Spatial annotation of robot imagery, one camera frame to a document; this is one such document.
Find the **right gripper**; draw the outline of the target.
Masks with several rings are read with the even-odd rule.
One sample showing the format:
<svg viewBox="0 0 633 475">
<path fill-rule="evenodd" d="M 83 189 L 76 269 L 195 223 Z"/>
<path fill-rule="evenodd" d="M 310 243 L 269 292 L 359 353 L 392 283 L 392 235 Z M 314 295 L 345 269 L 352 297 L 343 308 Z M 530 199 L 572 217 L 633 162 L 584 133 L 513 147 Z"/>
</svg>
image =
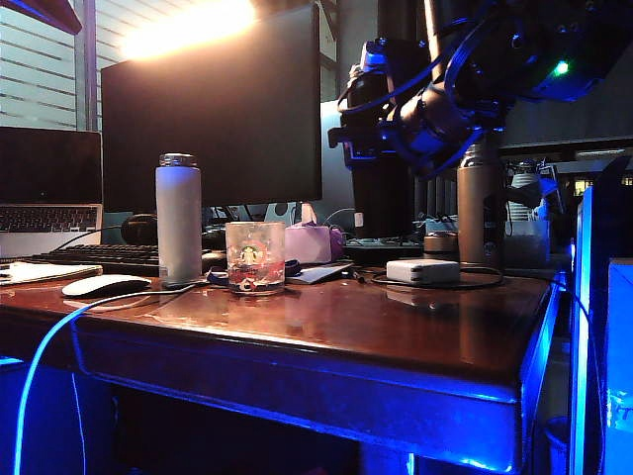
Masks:
<svg viewBox="0 0 633 475">
<path fill-rule="evenodd" d="M 483 132 L 442 84 L 430 84 L 389 114 L 388 140 L 378 126 L 331 128 L 327 139 L 331 148 L 342 145 L 347 167 L 396 153 L 413 172 L 441 172 Z"/>
</svg>

